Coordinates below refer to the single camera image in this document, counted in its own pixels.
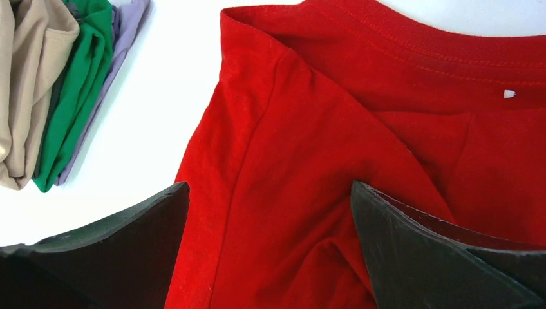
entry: red t-shirt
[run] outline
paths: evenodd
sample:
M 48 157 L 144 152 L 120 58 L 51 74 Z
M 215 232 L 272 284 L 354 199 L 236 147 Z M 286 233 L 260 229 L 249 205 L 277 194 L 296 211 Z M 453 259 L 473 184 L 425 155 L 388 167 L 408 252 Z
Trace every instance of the red t-shirt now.
M 546 37 L 443 32 L 373 0 L 230 8 L 221 30 L 166 308 L 375 307 L 356 179 L 546 245 Z

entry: purple fabric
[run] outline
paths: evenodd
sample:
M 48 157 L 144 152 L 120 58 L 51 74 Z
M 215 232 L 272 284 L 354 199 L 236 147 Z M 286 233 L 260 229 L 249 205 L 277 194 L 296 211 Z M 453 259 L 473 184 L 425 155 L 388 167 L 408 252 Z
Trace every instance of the purple fabric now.
M 123 61 L 127 56 L 127 52 L 129 51 L 131 45 L 133 45 L 133 42 L 137 37 L 138 25 L 140 24 L 140 21 L 149 3 L 150 0 L 132 0 L 132 2 L 128 5 L 122 5 L 119 8 L 114 7 L 113 27 L 115 44 L 114 57 L 112 59 L 112 64 L 110 65 L 110 72 L 108 73 L 108 76 L 104 81 L 104 85 L 100 91 L 99 99 L 97 100 L 97 103 L 95 104 L 95 107 L 91 112 L 91 116 L 89 117 L 87 124 L 82 134 L 80 135 L 80 138 L 76 145 L 76 149 L 74 149 L 74 153 L 72 154 L 72 158 L 57 177 L 55 185 L 62 185 L 66 182 L 66 179 L 68 178 L 68 175 L 70 174 L 70 171 L 72 170 L 76 158 L 78 157 L 78 154 L 82 148 L 83 142 L 85 141 L 85 137 L 89 132 L 89 128 L 93 124 L 93 121 L 95 121 L 100 106 L 102 105 L 102 101 L 104 100 L 104 97 L 106 96 L 110 85 L 112 85 L 112 82 L 119 72 Z

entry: red fabric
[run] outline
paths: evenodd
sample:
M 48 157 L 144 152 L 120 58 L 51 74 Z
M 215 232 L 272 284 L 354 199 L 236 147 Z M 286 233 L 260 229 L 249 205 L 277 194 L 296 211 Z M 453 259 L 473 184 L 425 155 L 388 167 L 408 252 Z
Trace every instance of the red fabric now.
M 221 29 L 166 308 L 375 307 L 354 179 L 546 245 L 546 37 L 447 33 L 372 0 L 231 8 Z

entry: green shirt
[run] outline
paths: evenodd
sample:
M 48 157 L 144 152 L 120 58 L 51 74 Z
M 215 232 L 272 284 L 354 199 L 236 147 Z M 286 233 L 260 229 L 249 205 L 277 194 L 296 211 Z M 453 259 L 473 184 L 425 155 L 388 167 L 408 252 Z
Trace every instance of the green shirt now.
M 86 122 L 99 97 L 113 56 L 112 5 L 108 0 L 71 0 L 82 16 L 80 34 L 68 60 L 59 105 L 45 132 L 39 176 L 47 192 L 70 161 Z

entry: white surface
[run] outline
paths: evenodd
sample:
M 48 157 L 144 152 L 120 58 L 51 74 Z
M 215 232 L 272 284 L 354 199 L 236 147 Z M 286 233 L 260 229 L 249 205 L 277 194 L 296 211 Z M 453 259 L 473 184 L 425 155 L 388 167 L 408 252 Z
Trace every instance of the white surface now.
M 153 1 L 149 19 L 106 97 L 68 183 L 46 194 L 33 183 L 22 191 L 0 188 L 0 245 L 31 244 L 75 229 L 171 185 L 187 142 L 218 81 L 220 10 L 228 6 L 299 2 Z M 423 23 L 454 32 L 470 29 L 468 34 L 475 35 L 497 31 L 492 21 L 513 19 L 510 12 L 493 10 L 500 15 L 489 16 L 490 22 L 477 21 L 472 26 L 484 3 L 499 1 L 482 1 L 478 7 L 475 3 L 479 1 L 473 0 L 382 0 Z M 512 3 L 511 8 L 520 9 L 514 12 L 522 12 L 521 7 L 532 1 L 538 0 L 502 3 Z M 541 20 L 530 23 L 533 12 L 527 10 L 530 15 L 522 19 L 526 23 L 518 19 L 516 26 L 501 29 L 509 35 L 535 34 L 530 33 L 531 28 L 545 33 L 544 6 L 537 7 L 543 10 L 533 16 L 541 16 Z M 509 32 L 515 29 L 519 29 L 518 34 Z

